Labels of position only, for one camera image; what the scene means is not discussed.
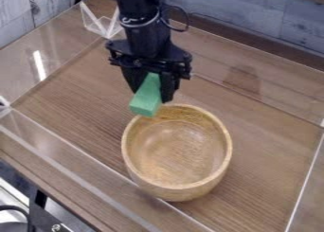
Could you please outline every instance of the wooden bowl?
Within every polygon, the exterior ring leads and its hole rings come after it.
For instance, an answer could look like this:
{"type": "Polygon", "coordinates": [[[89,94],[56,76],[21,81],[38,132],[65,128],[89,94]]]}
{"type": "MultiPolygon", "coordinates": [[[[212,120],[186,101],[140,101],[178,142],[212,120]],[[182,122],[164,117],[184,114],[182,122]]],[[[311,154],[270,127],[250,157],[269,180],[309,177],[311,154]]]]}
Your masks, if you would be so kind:
{"type": "Polygon", "coordinates": [[[153,118],[136,116],[123,134],[121,152],[132,181],[165,201],[187,201],[218,184],[231,157],[231,139],[219,120],[190,105],[163,105],[153,118]]]}

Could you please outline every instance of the black cable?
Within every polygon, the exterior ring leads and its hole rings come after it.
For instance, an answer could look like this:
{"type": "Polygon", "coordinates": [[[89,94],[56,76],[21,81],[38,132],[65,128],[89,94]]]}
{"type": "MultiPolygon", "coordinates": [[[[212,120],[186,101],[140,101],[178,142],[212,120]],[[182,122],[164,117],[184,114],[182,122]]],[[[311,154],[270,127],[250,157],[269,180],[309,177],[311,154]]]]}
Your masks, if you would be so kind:
{"type": "Polygon", "coordinates": [[[187,12],[186,12],[186,10],[183,9],[183,8],[180,8],[180,7],[178,7],[178,6],[172,6],[172,5],[167,5],[169,8],[172,8],[172,9],[178,9],[180,12],[182,12],[182,14],[183,14],[183,16],[184,16],[184,18],[186,18],[186,22],[184,22],[184,28],[176,28],[176,27],[174,27],[174,26],[171,26],[168,23],[167,23],[167,21],[163,19],[163,17],[160,17],[159,19],[160,19],[160,22],[163,23],[163,25],[168,28],[168,29],[171,29],[172,31],[178,31],[178,32],[184,32],[184,31],[187,31],[188,30],[188,14],[187,14],[187,12]]]}
{"type": "Polygon", "coordinates": [[[5,210],[17,211],[17,212],[20,212],[25,216],[25,219],[26,219],[26,232],[33,232],[32,220],[30,220],[30,216],[26,213],[26,211],[21,207],[18,207],[16,205],[0,205],[0,212],[5,211],[5,210]]]}

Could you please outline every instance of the green sponge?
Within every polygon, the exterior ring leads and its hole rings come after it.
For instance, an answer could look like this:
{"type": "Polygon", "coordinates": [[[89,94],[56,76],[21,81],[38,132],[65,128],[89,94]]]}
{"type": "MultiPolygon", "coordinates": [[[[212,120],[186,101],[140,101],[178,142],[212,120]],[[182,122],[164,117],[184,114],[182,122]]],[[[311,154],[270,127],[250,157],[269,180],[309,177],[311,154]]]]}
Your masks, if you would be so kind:
{"type": "Polygon", "coordinates": [[[161,103],[159,88],[157,74],[148,73],[128,104],[129,111],[133,114],[149,117],[155,115],[161,103]]]}

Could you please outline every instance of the bowl rim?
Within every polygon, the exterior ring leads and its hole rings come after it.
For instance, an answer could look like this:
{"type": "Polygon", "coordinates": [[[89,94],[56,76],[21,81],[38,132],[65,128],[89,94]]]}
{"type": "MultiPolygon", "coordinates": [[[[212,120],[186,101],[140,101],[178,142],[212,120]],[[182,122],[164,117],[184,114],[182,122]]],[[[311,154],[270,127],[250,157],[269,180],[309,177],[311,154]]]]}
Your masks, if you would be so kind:
{"type": "Polygon", "coordinates": [[[129,129],[131,129],[132,125],[135,124],[135,122],[141,118],[141,116],[139,116],[139,115],[132,118],[132,120],[127,124],[127,127],[123,132],[123,137],[121,137],[123,159],[124,159],[127,168],[129,169],[131,173],[133,173],[145,183],[148,183],[156,187],[161,187],[164,189],[171,189],[171,190],[182,190],[182,189],[190,189],[194,187],[200,187],[202,185],[210,183],[212,180],[215,180],[218,177],[220,177],[226,171],[226,168],[227,168],[227,165],[228,165],[228,162],[231,159],[231,154],[232,154],[232,142],[231,142],[230,134],[227,132],[224,125],[216,118],[216,116],[214,116],[204,109],[195,107],[194,105],[190,105],[190,104],[167,104],[165,107],[186,107],[186,108],[194,109],[194,110],[199,111],[200,113],[203,113],[206,116],[208,116],[212,119],[212,121],[216,123],[216,125],[219,126],[222,135],[224,137],[224,144],[226,144],[224,157],[220,162],[219,168],[214,172],[211,172],[210,175],[206,176],[202,180],[199,180],[194,183],[179,184],[179,185],[164,185],[163,183],[153,181],[145,175],[143,175],[143,173],[132,165],[131,159],[128,158],[128,155],[127,155],[127,134],[128,134],[129,129]]]}

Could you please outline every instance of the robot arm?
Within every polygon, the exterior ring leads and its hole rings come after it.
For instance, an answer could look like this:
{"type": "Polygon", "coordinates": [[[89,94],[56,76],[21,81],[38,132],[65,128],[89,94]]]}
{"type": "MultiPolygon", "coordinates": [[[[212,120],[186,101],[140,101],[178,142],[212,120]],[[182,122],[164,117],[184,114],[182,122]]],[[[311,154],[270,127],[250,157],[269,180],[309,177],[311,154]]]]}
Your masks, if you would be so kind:
{"type": "Polygon", "coordinates": [[[160,98],[174,98],[179,80],[190,78],[191,55],[171,42],[167,6],[163,0],[116,0],[125,40],[108,42],[109,63],[121,67],[135,93],[148,72],[159,75],[160,98]]]}

